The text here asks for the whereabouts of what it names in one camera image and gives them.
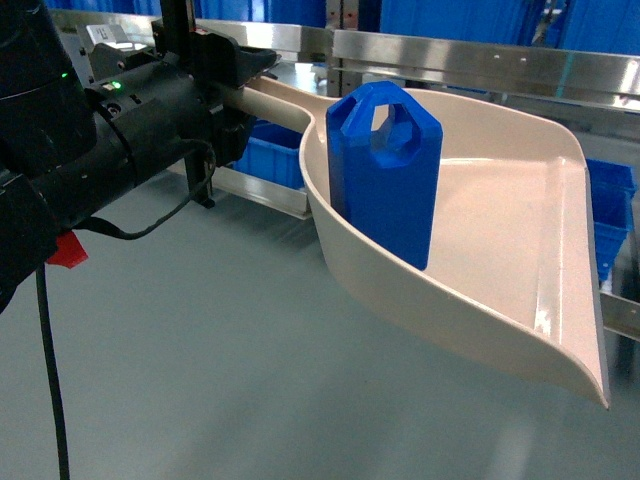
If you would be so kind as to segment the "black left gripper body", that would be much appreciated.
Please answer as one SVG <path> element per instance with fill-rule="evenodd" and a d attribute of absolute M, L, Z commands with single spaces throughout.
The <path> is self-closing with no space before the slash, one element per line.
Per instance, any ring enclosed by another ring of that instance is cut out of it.
<path fill-rule="evenodd" d="M 189 195 L 210 208 L 211 176 L 239 159 L 254 117 L 224 104 L 272 67 L 277 54 L 200 28 L 190 1 L 164 1 L 154 44 L 122 50 L 96 41 L 90 98 L 123 142 L 137 183 L 184 161 Z"/>

